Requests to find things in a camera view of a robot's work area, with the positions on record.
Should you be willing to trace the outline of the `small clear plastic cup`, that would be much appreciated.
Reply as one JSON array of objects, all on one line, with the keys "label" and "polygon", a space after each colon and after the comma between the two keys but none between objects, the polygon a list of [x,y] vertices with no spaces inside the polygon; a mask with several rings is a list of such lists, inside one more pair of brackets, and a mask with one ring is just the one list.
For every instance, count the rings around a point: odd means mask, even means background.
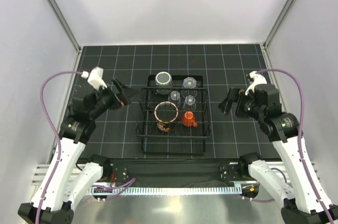
[{"label": "small clear plastic cup", "polygon": [[196,110],[196,100],[194,96],[188,95],[185,97],[183,103],[184,111],[195,111]]}]

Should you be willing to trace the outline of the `small orange cup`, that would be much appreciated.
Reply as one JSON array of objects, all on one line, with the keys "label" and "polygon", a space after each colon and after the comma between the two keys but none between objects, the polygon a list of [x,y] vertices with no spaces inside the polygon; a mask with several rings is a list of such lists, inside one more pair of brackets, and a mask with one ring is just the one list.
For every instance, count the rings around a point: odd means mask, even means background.
[{"label": "small orange cup", "polygon": [[197,127],[195,115],[191,111],[186,111],[182,116],[182,124],[186,127]]}]

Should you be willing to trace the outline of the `grey green mug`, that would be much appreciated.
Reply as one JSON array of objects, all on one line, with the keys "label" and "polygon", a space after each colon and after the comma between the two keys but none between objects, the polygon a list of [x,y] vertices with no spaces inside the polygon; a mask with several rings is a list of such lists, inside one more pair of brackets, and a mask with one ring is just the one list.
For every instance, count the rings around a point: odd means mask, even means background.
[{"label": "grey green mug", "polygon": [[160,95],[167,95],[171,92],[172,76],[168,72],[159,72],[155,76],[155,86],[157,87],[157,92]]}]

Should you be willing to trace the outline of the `large clear plastic cup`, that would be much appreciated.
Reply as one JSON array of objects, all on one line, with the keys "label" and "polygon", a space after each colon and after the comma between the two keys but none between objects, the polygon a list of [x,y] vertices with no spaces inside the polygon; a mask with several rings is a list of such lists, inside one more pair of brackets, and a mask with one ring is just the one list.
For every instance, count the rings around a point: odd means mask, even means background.
[{"label": "large clear plastic cup", "polygon": [[196,97],[198,94],[197,83],[193,77],[187,77],[183,80],[182,83],[182,97],[186,98],[187,96]]}]

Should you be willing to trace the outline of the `black red skull mug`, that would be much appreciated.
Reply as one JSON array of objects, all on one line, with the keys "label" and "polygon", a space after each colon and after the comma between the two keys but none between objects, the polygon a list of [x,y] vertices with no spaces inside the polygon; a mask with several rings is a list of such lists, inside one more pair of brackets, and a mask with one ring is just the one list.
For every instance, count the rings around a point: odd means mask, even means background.
[{"label": "black red skull mug", "polygon": [[176,127],[179,110],[172,102],[164,101],[155,107],[154,116],[157,128],[161,132],[169,133]]}]

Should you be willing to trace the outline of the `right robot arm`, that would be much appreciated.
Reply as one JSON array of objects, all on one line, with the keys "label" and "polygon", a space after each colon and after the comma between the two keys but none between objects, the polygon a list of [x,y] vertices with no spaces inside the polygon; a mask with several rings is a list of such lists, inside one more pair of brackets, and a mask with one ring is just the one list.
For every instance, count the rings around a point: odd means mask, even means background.
[{"label": "right robot arm", "polygon": [[324,192],[309,160],[305,140],[299,137],[300,124],[291,113],[282,111],[279,90],[272,84],[258,84],[246,95],[230,88],[218,107],[227,115],[237,103],[238,118],[256,120],[268,136],[286,169],[286,183],[258,153],[239,157],[238,174],[244,180],[258,181],[279,204],[284,223],[334,223],[337,206]]}]

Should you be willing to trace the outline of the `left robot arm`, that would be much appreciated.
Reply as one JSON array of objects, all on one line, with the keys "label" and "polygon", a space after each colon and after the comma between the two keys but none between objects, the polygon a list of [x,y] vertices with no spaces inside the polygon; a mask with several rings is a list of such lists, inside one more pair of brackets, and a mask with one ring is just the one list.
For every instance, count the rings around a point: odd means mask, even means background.
[{"label": "left robot arm", "polygon": [[108,109],[129,105],[139,91],[113,79],[118,93],[100,83],[84,97],[74,97],[69,114],[57,133],[57,148],[46,175],[32,200],[22,203],[18,215],[27,223],[71,223],[74,212],[97,181],[111,178],[110,159],[94,154],[77,177],[70,182],[75,165],[96,129],[95,120]]}]

